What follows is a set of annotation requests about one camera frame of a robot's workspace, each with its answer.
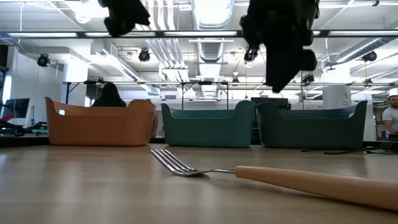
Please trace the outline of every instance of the person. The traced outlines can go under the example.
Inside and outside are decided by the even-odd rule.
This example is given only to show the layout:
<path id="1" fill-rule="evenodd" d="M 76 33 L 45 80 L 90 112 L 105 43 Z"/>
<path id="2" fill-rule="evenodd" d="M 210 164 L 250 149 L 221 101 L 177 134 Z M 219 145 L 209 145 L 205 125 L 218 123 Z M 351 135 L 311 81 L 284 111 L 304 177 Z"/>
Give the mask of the person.
<path id="1" fill-rule="evenodd" d="M 118 88 L 111 82 L 105 84 L 102 95 L 95 100 L 93 106 L 127 107 L 119 96 Z"/>
<path id="2" fill-rule="evenodd" d="M 390 107 L 382 115 L 382 120 L 386 126 L 386 134 L 398 134 L 398 95 L 388 97 Z"/>

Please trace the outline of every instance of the desk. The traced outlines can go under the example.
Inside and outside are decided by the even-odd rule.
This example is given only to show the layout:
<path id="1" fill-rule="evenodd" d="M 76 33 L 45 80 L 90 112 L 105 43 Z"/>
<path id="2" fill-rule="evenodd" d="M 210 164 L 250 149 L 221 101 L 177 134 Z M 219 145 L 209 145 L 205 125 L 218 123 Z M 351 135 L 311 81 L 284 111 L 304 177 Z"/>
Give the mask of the desk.
<path id="1" fill-rule="evenodd" d="M 0 150 L 0 223 L 398 223 L 398 214 L 229 174 L 172 175 L 145 147 Z M 194 168 L 269 166 L 398 181 L 397 156 L 168 147 Z"/>

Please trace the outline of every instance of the fork handle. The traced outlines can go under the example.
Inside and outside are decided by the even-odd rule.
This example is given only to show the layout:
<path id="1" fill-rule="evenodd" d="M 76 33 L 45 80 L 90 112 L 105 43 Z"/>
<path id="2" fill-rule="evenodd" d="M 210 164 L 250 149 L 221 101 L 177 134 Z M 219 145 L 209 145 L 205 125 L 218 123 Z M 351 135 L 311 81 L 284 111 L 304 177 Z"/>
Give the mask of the fork handle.
<path id="1" fill-rule="evenodd" d="M 235 176 L 346 202 L 398 211 L 398 182 L 244 166 L 235 168 Z"/>

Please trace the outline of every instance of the dark hair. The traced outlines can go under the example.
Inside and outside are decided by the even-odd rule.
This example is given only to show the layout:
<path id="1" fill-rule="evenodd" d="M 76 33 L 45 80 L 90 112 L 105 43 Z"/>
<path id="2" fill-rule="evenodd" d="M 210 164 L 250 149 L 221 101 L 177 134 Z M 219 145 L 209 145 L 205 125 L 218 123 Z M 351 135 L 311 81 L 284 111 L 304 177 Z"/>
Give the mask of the dark hair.
<path id="1" fill-rule="evenodd" d="M 390 101 L 391 98 L 396 97 L 396 96 L 398 96 L 398 95 L 391 95 L 391 96 L 389 96 L 389 97 L 388 97 L 388 101 Z"/>
<path id="2" fill-rule="evenodd" d="M 105 84 L 101 98 L 113 98 L 113 99 L 121 99 L 119 96 L 118 88 L 115 84 L 108 82 Z"/>

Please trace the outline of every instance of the metal fork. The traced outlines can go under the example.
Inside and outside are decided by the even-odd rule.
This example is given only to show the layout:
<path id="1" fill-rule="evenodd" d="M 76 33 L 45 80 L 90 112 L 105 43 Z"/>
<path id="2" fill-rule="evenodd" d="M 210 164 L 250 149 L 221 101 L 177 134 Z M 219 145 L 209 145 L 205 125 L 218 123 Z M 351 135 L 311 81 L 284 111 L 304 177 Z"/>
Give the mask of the metal fork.
<path id="1" fill-rule="evenodd" d="M 151 150 L 152 155 L 164 166 L 166 169 L 171 171 L 175 175 L 181 176 L 194 176 L 200 175 L 207 172 L 218 172 L 224 174 L 234 174 L 235 170 L 230 169 L 208 169 L 208 170 L 197 170 L 185 165 L 179 159 L 177 159 L 173 154 L 167 150 Z"/>
<path id="2" fill-rule="evenodd" d="M 191 177 L 207 172 L 235 174 L 238 178 L 398 212 L 398 203 L 396 200 L 391 200 L 391 197 L 398 195 L 397 182 L 268 167 L 237 166 L 235 170 L 197 170 L 185 165 L 167 150 L 151 150 L 150 152 L 166 169 L 180 176 Z M 372 194 L 364 197 L 364 192 L 372 192 Z"/>

